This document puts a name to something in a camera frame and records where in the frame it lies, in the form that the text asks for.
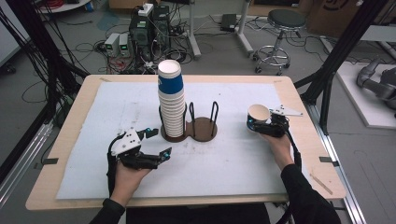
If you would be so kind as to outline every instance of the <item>cardboard box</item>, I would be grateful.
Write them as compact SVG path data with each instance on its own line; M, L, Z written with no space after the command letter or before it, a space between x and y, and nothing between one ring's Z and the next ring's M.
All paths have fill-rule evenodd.
M298 4L298 10L302 14L308 15L313 5L314 5L314 1L312 0L300 0Z
M317 35L339 37L358 10L356 1L315 1L306 20L306 29Z

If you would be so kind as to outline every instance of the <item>blue paper cup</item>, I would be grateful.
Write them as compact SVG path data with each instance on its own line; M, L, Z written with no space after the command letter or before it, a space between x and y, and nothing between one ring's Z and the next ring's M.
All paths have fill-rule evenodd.
M164 60L158 64L158 90L170 98L183 90L183 77L177 61Z

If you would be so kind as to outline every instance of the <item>stool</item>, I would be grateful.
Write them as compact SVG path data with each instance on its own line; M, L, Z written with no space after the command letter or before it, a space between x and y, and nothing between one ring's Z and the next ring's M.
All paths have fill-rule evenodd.
M283 35L285 32L298 32L302 27L305 26L305 18L295 11L287 9L274 9L268 13L268 23L280 30L280 34L276 39L274 46L263 46L256 50L253 54L253 60L258 61L255 72L260 73L262 63L268 63L273 66L278 66L279 71L277 76L282 74L282 67L289 68L290 56L289 54L280 47Z

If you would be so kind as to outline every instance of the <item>floor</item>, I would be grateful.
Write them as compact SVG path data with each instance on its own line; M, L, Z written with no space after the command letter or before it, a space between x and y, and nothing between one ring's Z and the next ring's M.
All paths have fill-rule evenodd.
M102 55L92 52L96 41L105 40L112 32L125 32L129 24L128 13L114 12L107 8L106 1L100 3L94 12L75 9L56 15L59 28L68 47L80 63L91 74L104 74L106 62ZM213 16L220 21L220 16ZM255 63L247 57L235 35L224 34L210 17L195 19L196 39L202 57L189 62L189 56L182 64L183 74L190 75L275 75L277 69L263 66L262 72L254 72ZM273 44L276 36L265 29L253 30L247 27L245 34L254 49L262 45ZM291 56L291 66L285 69L283 76L293 81L300 80L316 72L326 59L327 53L316 35L301 31L302 38L293 36L282 43ZM59 49L64 49L58 38L54 37ZM386 63L395 63L384 51L373 42L360 42L351 52L348 60L352 63L369 62L379 55ZM0 74L0 162L15 147L24 132L30 126L45 99L44 85L35 75L33 66L23 52L17 53L10 62L16 67L15 74L3 71ZM347 97L337 78L333 81L332 99L329 111L328 131L332 143L346 172L348 181L357 197L366 223L390 224L396 222L396 177L392 174L395 168L396 131L366 128L358 112ZM63 211L31 212L25 208L25 202L38 177L40 170L34 165L39 162L45 150L55 139L59 128L55 128L46 145L38 153L31 168L21 179L0 209L2 223L88 223L98 209L76 209ZM273 223L281 216L281 209L268 204ZM343 223L351 223L345 211L338 211Z

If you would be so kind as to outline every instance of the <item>white paper sheet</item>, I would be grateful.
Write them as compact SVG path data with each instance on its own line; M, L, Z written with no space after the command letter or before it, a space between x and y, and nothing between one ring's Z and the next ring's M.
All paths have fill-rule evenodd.
M157 88L156 83L104 82L100 86L70 155L57 199L108 197L108 145L117 133L130 127L161 127ZM194 102L196 118L210 118L212 103L218 102L218 134L207 143L191 138L169 143L160 134L144 139L144 153L158 155L172 147L172 155L144 178L134 197L285 193L269 146L246 127L250 105L281 105L275 86L185 83L184 89L186 102ZM189 113L186 120L191 120Z

